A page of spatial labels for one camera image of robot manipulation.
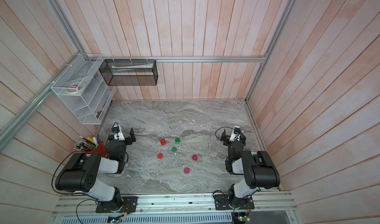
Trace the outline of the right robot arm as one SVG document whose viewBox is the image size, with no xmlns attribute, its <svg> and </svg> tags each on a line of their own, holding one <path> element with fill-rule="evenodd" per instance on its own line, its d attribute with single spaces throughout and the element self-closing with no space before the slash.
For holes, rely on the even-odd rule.
<svg viewBox="0 0 380 224">
<path fill-rule="evenodd" d="M 225 168 L 229 174 L 241 175 L 242 180 L 232 184 L 228 193 L 213 194 L 218 210 L 252 208 L 252 195 L 261 188 L 279 187 L 280 175 L 268 152 L 245 150 L 246 136 L 240 127 L 232 128 L 231 135 L 223 131 L 219 140 L 228 147 Z"/>
</svg>

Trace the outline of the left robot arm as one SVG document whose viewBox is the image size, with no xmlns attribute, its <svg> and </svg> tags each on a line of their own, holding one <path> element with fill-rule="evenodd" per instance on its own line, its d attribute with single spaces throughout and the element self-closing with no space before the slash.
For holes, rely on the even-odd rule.
<svg viewBox="0 0 380 224">
<path fill-rule="evenodd" d="M 121 174 L 129 160 L 126 148 L 134 142 L 133 129 L 130 129 L 129 136 L 124 136 L 121 126 L 114 124 L 105 146 L 108 157 L 101 153 L 74 153 L 58 174 L 53 188 L 71 194 L 84 193 L 95 199 L 98 213 L 121 212 L 126 208 L 126 201 L 119 188 L 104 183 L 97 176 L 99 173 Z"/>
</svg>

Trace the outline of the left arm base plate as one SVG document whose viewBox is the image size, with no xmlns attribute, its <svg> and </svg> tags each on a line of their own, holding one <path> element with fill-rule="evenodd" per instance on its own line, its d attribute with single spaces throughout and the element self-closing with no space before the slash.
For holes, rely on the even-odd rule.
<svg viewBox="0 0 380 224">
<path fill-rule="evenodd" d="M 137 196 L 116 197 L 108 202 L 98 202 L 96 213 L 133 213 L 136 211 Z"/>
</svg>

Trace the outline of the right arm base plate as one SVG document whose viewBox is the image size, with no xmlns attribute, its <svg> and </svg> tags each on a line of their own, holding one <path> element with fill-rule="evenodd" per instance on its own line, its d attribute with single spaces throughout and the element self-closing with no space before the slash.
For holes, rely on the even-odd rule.
<svg viewBox="0 0 380 224">
<path fill-rule="evenodd" d="M 228 194 L 213 194 L 216 210 L 254 210 L 255 206 L 251 196 L 246 196 L 244 198 L 236 198 L 233 195 Z"/>
</svg>

